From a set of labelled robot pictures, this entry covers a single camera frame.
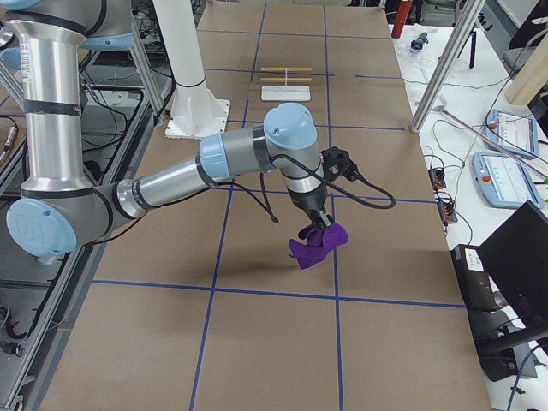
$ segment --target black cable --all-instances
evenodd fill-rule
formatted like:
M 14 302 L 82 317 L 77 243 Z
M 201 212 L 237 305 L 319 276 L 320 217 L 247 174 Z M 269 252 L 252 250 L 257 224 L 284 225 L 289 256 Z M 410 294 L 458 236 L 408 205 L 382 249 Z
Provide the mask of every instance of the black cable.
M 162 73 L 160 70 L 156 70 L 155 68 L 151 68 L 151 70 L 152 70 L 154 73 L 158 73 L 158 74 L 162 75 L 163 77 L 167 77 L 168 79 L 173 79 L 173 75 L 172 75 L 172 74 Z
M 0 118 L 5 118 L 5 119 L 10 120 L 10 121 L 14 124 L 14 127 L 15 127 L 15 128 L 19 128 L 19 126 L 17 125 L 17 122 L 15 122 L 15 120 L 13 119 L 13 117 L 10 117 L 10 116 L 0 116 Z
M 356 177 L 356 179 L 360 180 L 366 186 L 368 186 L 368 187 L 384 194 L 387 197 L 387 199 L 390 201 L 390 203 L 388 205 L 375 204 L 375 203 L 363 200 L 363 199 L 353 195 L 352 193 L 345 190 L 344 188 L 341 188 L 341 187 L 337 186 L 335 183 L 330 182 L 326 178 L 316 174 L 316 172 L 314 170 L 309 169 L 308 167 L 306 167 L 306 165 L 304 165 L 300 161 L 296 160 L 295 158 L 292 158 L 292 157 L 288 156 L 287 154 L 277 154 L 276 156 L 271 158 L 271 163 L 275 162 L 279 158 L 285 158 L 286 160 L 289 160 L 291 163 L 293 163 L 294 165 L 299 167 L 301 170 L 306 171 L 306 173 L 308 173 L 308 175 L 313 176 L 314 178 L 316 178 L 320 182 L 324 183 L 326 186 L 333 188 L 337 192 L 339 192 L 339 193 L 343 194 L 344 196 L 354 200 L 356 203 L 362 204 L 365 207 L 371 207 L 371 208 L 374 208 L 374 209 L 377 209 L 377 210 L 388 210 L 388 209 L 390 209 L 390 208 L 392 208 L 396 205 L 396 199 L 394 198 L 394 196 L 392 194 L 390 194 L 385 189 L 372 184 L 362 174 L 358 173 L 357 171 L 356 171 L 356 173 L 354 173 L 354 176 Z
M 439 139 L 438 137 L 436 136 L 436 124 L 438 124 L 438 122 L 444 122 L 446 124 L 449 124 L 450 126 L 453 126 L 453 127 L 456 127 L 454 124 L 451 124 L 450 122 L 447 122 L 443 119 L 438 119 L 434 122 L 434 124 L 432 124 L 432 134 L 434 136 L 434 139 L 436 139 L 436 142 L 438 143 L 438 148 L 440 151 L 444 152 L 445 154 L 448 154 L 450 155 L 451 157 L 453 158 L 456 158 L 457 160 L 459 160 L 461 163 L 462 163 L 462 167 L 465 167 L 466 166 L 466 163 L 465 163 L 465 160 L 463 160 L 462 158 L 456 156 L 455 154 L 453 154 L 452 152 L 448 152 L 447 150 L 445 150 L 443 147 L 441 147 L 441 145 L 439 144 Z
M 271 202 L 268 200 L 268 195 L 266 194 L 265 174 L 264 173 L 259 174 L 259 182 L 260 182 L 260 191 L 263 194 L 263 200 L 265 201 L 267 212 L 268 212 L 269 216 L 271 216 L 272 222 L 274 224 L 278 224 L 280 222 L 280 220 L 278 220 L 277 217 L 274 215 L 274 211 L 272 210 L 272 207 L 271 207 Z
M 240 188 L 241 190 L 243 190 L 246 194 L 248 194 L 252 199 L 255 200 L 255 202 L 257 204 L 259 204 L 261 206 L 261 208 L 263 210 L 266 211 L 266 213 L 270 216 L 271 220 L 273 223 L 275 224 L 278 224 L 279 223 L 279 220 L 276 218 L 276 216 L 274 216 L 274 214 L 272 213 L 272 209 L 270 208 L 269 205 L 265 205 L 262 203 L 261 200 L 259 200 L 259 198 L 254 194 L 252 193 L 249 188 L 247 187 L 244 187 L 242 186 L 240 183 L 238 182 L 220 182 L 218 183 L 218 186 L 235 186 L 235 187 L 238 187 Z
M 503 81 L 507 80 L 508 78 L 509 78 L 509 76 L 504 77 L 502 80 L 499 80 L 496 83 L 485 84 L 484 86 L 467 86 L 466 84 L 452 84 L 452 83 L 444 83 L 444 86 L 472 88 L 474 90 L 481 90 L 482 88 L 496 86 L 496 85 L 502 83 Z M 430 83 L 426 83 L 424 81 L 413 81 L 413 80 L 407 80 L 407 79 L 403 79 L 403 78 L 402 78 L 402 80 L 405 81 L 406 83 L 409 83 L 409 84 L 421 84 L 422 86 L 428 86 L 428 84 L 430 84 Z
M 23 170 L 23 181 L 26 181 L 28 179 L 27 152 L 28 152 L 28 139 L 25 138 L 25 141 L 23 141 L 23 152 L 21 153 L 21 168 Z
M 502 324 L 500 324 L 498 327 L 495 328 L 495 330 L 499 330 L 503 325 L 506 325 L 508 323 L 511 323 L 513 321 L 516 321 L 517 319 L 522 319 L 522 317 L 516 317 L 514 319 L 507 319 L 506 321 L 504 321 Z
M 253 194 L 247 187 L 244 187 L 242 186 L 241 184 L 237 183 L 237 182 L 220 182 L 218 183 L 218 186 L 236 186 L 238 188 L 241 188 L 245 193 L 249 194 L 256 202 L 257 204 L 259 204 L 268 214 L 269 216 L 271 216 L 271 219 L 272 219 L 272 222 L 274 223 L 277 223 L 277 218 L 274 216 L 274 214 L 272 213 L 271 211 L 271 208 L 270 208 L 270 204 L 269 205 L 264 205 L 258 198 L 257 196 L 255 196 L 255 194 Z M 192 193 L 182 199 L 179 199 L 179 200 L 175 200 L 175 201 L 171 201 L 169 203 L 165 203 L 165 204 L 162 204 L 161 206 L 159 207 L 155 207 L 155 208 L 163 208 L 163 207 L 166 207 L 166 206 L 173 206 L 175 204 L 180 204 L 184 201 L 187 201 L 187 200 L 190 200 L 192 199 L 193 197 L 196 197 L 197 195 L 200 195 L 202 193 L 205 193 L 206 191 L 209 191 L 211 190 L 210 188 L 202 188 L 200 191 L 197 191 L 196 193 Z M 120 238 L 121 236 L 123 236 L 124 234 L 126 234 L 128 231 L 130 231 L 135 225 L 137 225 L 137 223 L 142 220 L 145 216 L 146 216 L 147 213 L 145 213 L 145 215 L 143 217 L 139 217 L 137 218 L 135 221 L 133 221 L 131 223 L 131 225 L 129 225 L 124 231 L 122 231 L 120 234 L 117 234 L 115 235 L 114 237 L 111 237 L 111 238 L 108 238 L 106 240 L 102 240 L 102 241 L 93 241 L 92 244 L 93 245 L 99 245 L 99 244 L 106 244 L 107 242 L 111 242 L 111 241 L 114 241 L 118 238 Z
M 96 88 L 98 90 L 103 90 L 103 89 L 111 89 L 111 87 L 102 87 L 102 86 L 96 86 Z M 128 135 L 128 130 L 129 130 L 129 124 L 131 124 L 135 117 L 137 116 L 137 112 L 139 111 L 139 108 L 140 108 L 140 105 L 143 103 L 143 98 L 145 97 L 143 91 L 141 89 L 134 89 L 132 91 L 135 91 L 137 92 L 139 95 L 140 95 L 140 100 L 139 100 L 139 103 L 137 104 L 137 106 L 134 108 L 134 111 L 131 115 L 131 117 L 129 118 L 129 122 L 128 122 L 128 126 L 124 129 L 124 131 L 122 132 L 122 135 L 120 136 L 120 138 L 118 140 L 115 140 L 112 142 L 112 145 L 114 145 L 115 143 L 121 143 Z M 106 175 L 106 173 L 110 170 L 110 167 L 112 166 L 112 164 L 114 163 L 114 160 L 116 158 L 116 154 L 118 153 L 118 150 L 120 149 L 120 144 L 118 144 L 116 146 L 116 150 L 114 151 L 114 153 L 112 154 L 112 156 L 110 157 L 109 159 L 109 162 L 107 163 L 107 165 L 105 166 L 104 170 L 102 171 L 103 173 L 103 176 L 101 177 L 101 183 L 103 183 L 103 179 L 104 179 L 104 176 Z
M 435 155 L 435 154 L 423 154 L 422 157 L 430 157 L 430 158 L 435 158 L 435 159 L 439 160 L 439 162 L 442 164 L 442 169 L 445 169 L 444 161 L 440 157 L 438 157 L 437 155 Z
M 89 253 L 91 250 L 89 249 L 89 247 L 86 247 L 84 246 L 84 253 Z M 50 282 L 50 286 L 48 287 L 45 295 L 44 295 L 44 298 L 42 299 L 42 301 L 40 302 L 40 305 L 39 307 L 35 310 L 35 313 L 34 313 L 34 316 L 33 316 L 33 322 L 31 323 L 31 325 L 29 326 L 28 330 L 26 332 L 22 332 L 22 333 L 15 333 L 15 330 L 14 330 L 14 327 L 19 323 L 18 321 L 15 322 L 15 323 L 12 323 L 11 322 L 11 313 L 6 313 L 5 315 L 8 317 L 8 321 L 6 321 L 6 324 L 4 325 L 5 327 L 5 330 L 6 330 L 6 333 L 8 334 L 8 336 L 12 339 L 12 340 L 23 340 L 23 339 L 26 339 L 28 338 L 34 331 L 34 329 L 36 328 L 36 325 L 38 324 L 39 322 L 39 317 L 40 315 L 42 314 L 42 312 L 44 311 L 44 307 L 45 307 L 45 304 L 46 302 L 49 300 L 50 296 L 51 296 L 51 293 L 53 292 L 53 289 L 55 288 L 55 286 L 57 285 L 57 281 L 59 281 L 59 278 L 61 276 L 61 273 L 63 272 L 64 270 L 64 267 L 65 265 L 67 264 L 67 261 L 68 261 L 68 258 L 69 258 L 69 253 L 65 254 L 63 256 L 63 259 L 61 260 L 61 265 L 59 266 L 59 269 L 57 270 L 57 274 L 56 276 L 51 280 Z
M 126 128 L 127 128 L 127 127 L 128 127 L 129 121 L 128 121 L 128 117 L 126 116 L 126 114 L 125 114 L 125 113 L 122 113 L 122 112 L 119 111 L 119 110 L 115 110 L 115 109 L 113 109 L 112 107 L 109 107 L 109 104 L 107 103 L 106 98 L 104 97 L 103 93 L 101 93 L 100 87 L 98 87 L 98 85 L 97 85 L 97 83 L 95 82 L 95 80 L 89 75 L 89 73 L 87 73 L 87 70 L 86 70 L 85 68 L 84 68 L 82 71 L 83 71 L 84 74 L 87 76 L 87 78 L 89 79 L 89 81 L 91 81 L 92 86 L 93 86 L 93 89 L 99 91 L 98 94 L 99 94 L 99 96 L 101 96 L 101 98 L 102 98 L 103 101 L 104 101 L 104 104 L 101 103 L 100 101 L 97 101 L 97 100 L 95 101 L 95 103 L 97 103 L 99 106 L 101 106 L 101 107 L 107 109 L 107 110 L 110 112 L 110 114 L 112 115 L 112 118 L 114 119 L 114 122 L 115 122 L 115 123 L 116 123 L 116 118 L 114 117 L 114 114 L 113 114 L 113 113 L 117 113 L 118 115 L 122 116 L 123 119 L 124 119 L 124 121 L 125 121 L 125 123 L 126 123 Z
M 462 214 L 460 212 L 458 212 L 457 210 L 455 210 L 455 214 L 461 218 L 462 221 L 464 221 L 464 223 L 466 223 L 466 225 L 468 226 L 468 229 L 470 230 L 470 238 L 468 239 L 468 243 L 467 243 L 467 246 L 469 246 L 470 244 L 472 244 L 472 239 L 474 238 L 474 230 L 472 229 L 472 226 L 470 225 L 470 223 L 468 222 L 468 220 L 466 218 L 464 218 L 462 216 Z
M 534 348 L 531 348 L 529 350 L 529 352 L 527 353 L 527 355 L 525 356 L 525 358 L 523 359 L 523 362 L 521 363 L 520 365 L 520 369 L 519 371 L 517 372 L 517 375 L 515 376 L 515 382 L 514 382 L 514 385 L 512 386 L 512 393 L 510 394 L 510 399 L 508 400 L 508 407 L 506 408 L 506 411 L 510 411 L 510 409 L 512 408 L 512 402 L 514 401 L 514 395 L 515 395 L 515 392 L 517 391 L 517 384 L 520 382 L 520 378 L 521 378 L 521 373 L 523 372 L 523 369 L 525 368 L 525 365 L 527 363 L 527 361 L 529 360 L 529 358 L 531 358 L 531 355 L 533 355 L 533 353 L 541 348 L 541 347 L 544 347 L 546 344 L 538 344 L 536 347 Z
M 143 219 L 143 217 L 140 217 L 140 218 L 137 218 L 135 221 L 133 221 L 131 223 L 131 225 L 129 225 L 129 227 L 127 227 L 124 231 L 122 231 L 120 234 L 117 234 L 115 235 L 114 237 L 111 237 L 107 240 L 102 240 L 102 241 L 94 241 L 92 242 L 92 245 L 94 246 L 97 246 L 99 244 L 106 244 L 107 242 L 111 242 L 111 241 L 114 241 L 116 238 L 120 238 L 122 235 L 126 234 L 128 231 L 130 231 L 135 225 L 137 225 L 137 223 Z

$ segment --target blue tape line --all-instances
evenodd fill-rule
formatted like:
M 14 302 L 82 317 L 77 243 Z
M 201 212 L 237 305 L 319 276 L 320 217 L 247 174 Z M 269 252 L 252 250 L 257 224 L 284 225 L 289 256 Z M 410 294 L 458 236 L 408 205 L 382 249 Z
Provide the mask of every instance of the blue tape line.
M 257 122 L 254 120 L 247 121 L 250 124 L 262 124 L 263 122 Z M 351 129 L 357 129 L 357 130 L 387 130 L 387 131 L 405 131 L 405 128 L 403 127 L 382 127 L 382 126 L 349 126 L 349 125 L 340 125 L 337 126 L 335 124 L 315 124 L 316 127 L 322 127 L 322 128 L 351 128 Z
M 263 8 L 263 17 L 260 20 L 260 28 L 259 28 L 259 37 L 257 38 L 257 47 L 255 48 L 255 58 L 253 59 L 253 67 L 251 72 L 251 78 L 249 81 L 253 82 L 253 78 L 255 77 L 255 67 L 257 66 L 257 56 L 259 55 L 259 46 L 260 46 L 260 37 L 263 33 L 263 25 L 265 24 L 265 16 L 266 16 L 266 4 Z
M 218 293 L 229 294 L 247 294 L 247 295 L 269 295 L 272 297 L 292 297 L 292 298 L 309 298 L 314 300 L 335 300 L 332 295 L 319 295 L 319 294 L 301 294 L 301 293 L 283 293 L 277 291 L 263 291 L 260 289 L 223 289 L 215 288 Z
M 329 47 L 327 45 L 327 10 L 324 6 L 324 43 L 325 43 L 325 72 L 329 73 Z M 329 147 L 332 146 L 331 140 L 331 105 L 329 77 L 325 78 L 325 91 L 327 100 L 327 133 L 329 138 Z M 331 196 L 331 213 L 336 218 L 335 197 Z M 339 394 L 339 411 L 344 411 L 344 391 L 343 391 L 343 353 L 341 345 L 341 310 L 339 304 L 339 277 L 337 265 L 337 249 L 333 250 L 333 282 L 335 286 L 335 328 L 337 331 L 337 379 Z
M 241 68 L 217 68 L 217 67 L 211 67 L 211 68 L 204 68 L 205 71 L 227 71 L 227 72 L 235 72 L 235 73 L 262 73 L 266 74 L 267 72 L 261 71 L 261 70 L 244 70 Z M 334 74 L 320 74 L 320 73 L 306 73 L 306 75 L 315 75 L 318 77 L 325 77 L 326 75 L 329 75 L 330 77 L 335 77 Z
M 330 34 L 328 38 L 335 39 L 364 39 L 364 40 L 392 40 L 390 37 L 375 37 L 375 36 L 346 36 L 342 34 Z
M 196 393 L 198 392 L 198 382 L 200 381 L 200 371 L 202 367 L 202 360 L 204 358 L 204 350 L 206 348 L 207 331 L 209 328 L 209 321 L 211 318 L 211 309 L 213 307 L 213 298 L 215 297 L 215 285 L 217 284 L 217 276 L 219 273 L 219 267 L 221 265 L 221 256 L 223 254 L 223 244 L 226 235 L 226 228 L 229 223 L 230 203 L 232 201 L 232 190 L 229 192 L 229 198 L 226 203 L 226 209 L 224 212 L 223 229 L 221 230 L 221 238 L 219 241 L 219 249 L 217 252 L 217 260 L 215 262 L 215 272 L 213 274 L 213 281 L 211 282 L 211 291 L 209 294 L 209 301 L 207 302 L 207 312 L 205 314 L 204 330 L 202 331 L 202 339 L 200 342 L 200 352 L 198 354 L 198 362 L 196 363 L 196 372 L 194 374 L 194 383 L 192 386 L 192 395 L 190 397 L 190 403 L 188 405 L 188 411 L 194 411 L 194 404 L 196 402 Z
M 406 300 L 384 300 L 381 298 L 362 298 L 362 297 L 339 297 L 340 301 L 371 302 L 375 304 L 392 304 L 397 306 L 421 306 L 421 307 L 439 307 L 439 308 L 466 308 L 464 304 L 450 304 L 446 302 L 427 302 L 427 301 L 406 301 Z
M 220 293 L 233 293 L 233 294 L 250 294 L 250 295 L 272 295 L 276 297 L 293 297 L 293 298 L 308 298 L 317 300 L 335 300 L 333 295 L 321 295 L 321 294 L 301 294 L 301 293 L 284 293 L 277 291 L 264 291 L 255 289 L 226 289 L 226 288 L 212 288 L 212 287 L 200 287 L 196 285 L 180 285 L 169 283 L 142 283 L 133 281 L 119 281 L 119 280 L 93 280 L 94 284 L 106 284 L 106 285 L 124 285 L 135 287 L 150 287 L 159 289 L 188 289 L 192 291 L 215 291 Z M 427 301 L 401 301 L 401 300 L 383 300 L 377 298 L 365 298 L 365 297 L 345 297 L 339 296 L 340 301 L 354 301 L 354 302 L 370 302 L 376 304 L 392 304 L 392 305 L 404 305 L 404 306 L 424 306 L 424 307 L 446 307 L 446 308 L 466 308 L 463 304 L 449 304 L 443 302 L 427 302 Z
M 216 190 L 229 190 L 229 188 L 224 188 L 224 187 L 219 187 L 219 188 L 215 188 Z M 259 190 L 258 188 L 248 188 L 249 191 L 251 191 L 252 193 L 262 193 L 262 190 Z M 237 192 L 240 192 L 240 193 L 244 193 L 245 191 L 242 190 L 241 188 L 238 188 L 238 187 L 234 187 L 234 191 L 237 191 Z M 266 190 L 266 192 L 268 194 L 283 194 L 283 195 L 289 195 L 289 193 L 287 191 L 278 191 L 278 190 Z M 338 199 L 346 199 L 347 197 L 345 195 L 342 195 L 342 194 L 333 194 L 333 193 L 329 193 L 328 194 L 329 196 L 332 196 L 332 197 L 335 197 L 335 198 L 338 198 Z M 388 201 L 385 197 L 372 197 L 372 196 L 368 196 L 368 195 L 358 195 L 357 196 L 359 199 L 365 199 L 365 200 L 384 200 L 384 201 Z M 415 199 L 399 199 L 399 198 L 396 198 L 396 201 L 400 201 L 402 203 L 421 203 L 421 204 L 437 204 L 438 202 L 436 200 L 415 200 Z
M 92 280 L 93 284 L 109 284 L 109 285 L 129 285 L 134 287 L 150 287 L 158 289 L 191 289 L 192 291 L 211 291 L 211 287 L 200 287 L 198 285 L 182 285 L 169 283 L 143 283 L 137 281 L 122 281 L 122 280 Z
M 198 29 L 199 32 L 205 33 L 236 33 L 236 34 L 265 34 L 268 36 L 296 36 L 296 37 L 327 37 L 334 39 L 364 39 L 364 40 L 392 40 L 390 37 L 374 37 L 374 36 L 346 36 L 346 35 L 323 35 L 323 34 L 297 34 L 297 33 L 270 33 L 262 32 L 262 27 L 260 32 L 249 32 L 245 30 L 211 30 L 211 29 Z
M 392 130 L 392 131 L 405 131 L 403 127 L 383 127 L 383 126 L 337 126 L 332 125 L 333 128 L 355 128 L 365 130 Z

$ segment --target purple towel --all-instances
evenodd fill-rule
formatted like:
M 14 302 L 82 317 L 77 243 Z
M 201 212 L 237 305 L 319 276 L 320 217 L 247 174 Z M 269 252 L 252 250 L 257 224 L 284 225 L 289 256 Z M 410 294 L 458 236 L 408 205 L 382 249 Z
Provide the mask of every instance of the purple towel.
M 299 231 L 299 238 L 307 240 L 307 244 L 289 240 L 290 256 L 297 259 L 299 267 L 304 270 L 323 261 L 335 247 L 346 244 L 348 233 L 337 223 L 333 223 L 328 229 L 315 229 L 308 225 Z

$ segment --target computer monitor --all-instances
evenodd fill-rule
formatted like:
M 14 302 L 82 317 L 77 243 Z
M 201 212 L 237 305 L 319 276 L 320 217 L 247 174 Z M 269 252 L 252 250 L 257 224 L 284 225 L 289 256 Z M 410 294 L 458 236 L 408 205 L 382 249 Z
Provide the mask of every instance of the computer monitor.
M 476 341 L 479 357 L 537 341 L 548 354 L 548 218 L 524 203 L 477 253 L 485 271 L 526 328 Z

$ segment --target silver arm segment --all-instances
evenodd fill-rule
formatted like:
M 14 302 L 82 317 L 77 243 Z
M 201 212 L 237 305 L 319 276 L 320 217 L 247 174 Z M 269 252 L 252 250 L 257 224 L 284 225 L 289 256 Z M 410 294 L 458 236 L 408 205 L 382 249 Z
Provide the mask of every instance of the silver arm segment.
M 271 110 L 262 127 L 207 137 L 195 157 L 149 176 L 95 187 L 91 193 L 80 195 L 50 192 L 48 196 L 41 192 L 42 198 L 27 196 L 9 209 L 9 232 L 30 254 L 52 257 L 108 235 L 166 203 L 214 187 L 217 182 L 275 168 L 282 172 L 293 204 L 313 223 L 329 226 L 324 183 L 286 158 L 271 161 L 279 154 L 323 176 L 316 128 L 310 113 L 300 104 L 281 104 Z

